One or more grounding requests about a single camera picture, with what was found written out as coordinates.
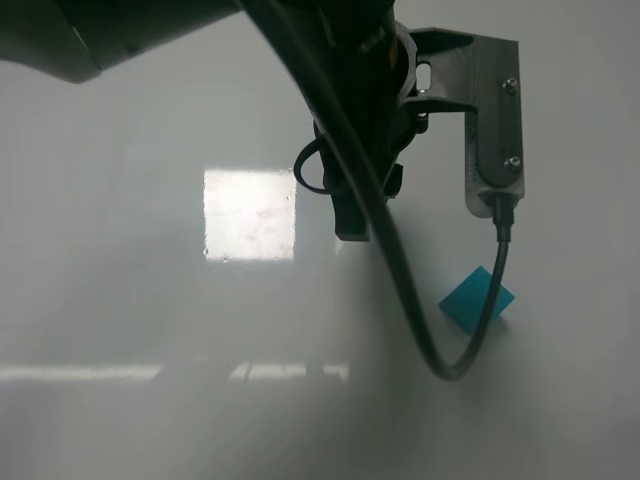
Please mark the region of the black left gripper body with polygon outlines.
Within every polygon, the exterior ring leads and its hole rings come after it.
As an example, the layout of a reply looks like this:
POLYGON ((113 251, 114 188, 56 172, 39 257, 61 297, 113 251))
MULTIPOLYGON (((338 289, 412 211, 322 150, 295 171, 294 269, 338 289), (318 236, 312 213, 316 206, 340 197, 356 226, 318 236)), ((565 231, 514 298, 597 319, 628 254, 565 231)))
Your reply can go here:
POLYGON ((398 154, 415 136, 414 122, 398 119, 409 74, 392 1, 314 1, 326 41, 327 74, 378 175, 384 194, 402 185, 398 154))

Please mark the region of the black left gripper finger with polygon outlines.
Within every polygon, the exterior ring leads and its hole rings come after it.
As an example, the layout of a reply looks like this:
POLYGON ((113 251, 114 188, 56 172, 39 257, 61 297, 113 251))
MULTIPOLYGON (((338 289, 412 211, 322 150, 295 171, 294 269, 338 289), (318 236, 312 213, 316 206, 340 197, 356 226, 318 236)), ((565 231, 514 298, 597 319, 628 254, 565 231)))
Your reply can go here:
POLYGON ((367 242, 369 224, 351 191, 331 196, 335 217, 335 234, 345 242, 367 242))

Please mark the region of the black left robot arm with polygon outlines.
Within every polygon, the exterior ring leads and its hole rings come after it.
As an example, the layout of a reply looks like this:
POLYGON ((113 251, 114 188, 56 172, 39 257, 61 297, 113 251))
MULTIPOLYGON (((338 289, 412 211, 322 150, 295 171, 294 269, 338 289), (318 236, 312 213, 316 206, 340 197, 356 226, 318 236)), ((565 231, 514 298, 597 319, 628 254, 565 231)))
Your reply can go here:
POLYGON ((1 57, 80 84, 238 13, 248 15, 312 115, 320 193, 336 235, 395 239, 387 202, 415 124, 400 106, 415 83, 409 39, 390 1, 5 1, 1 57))

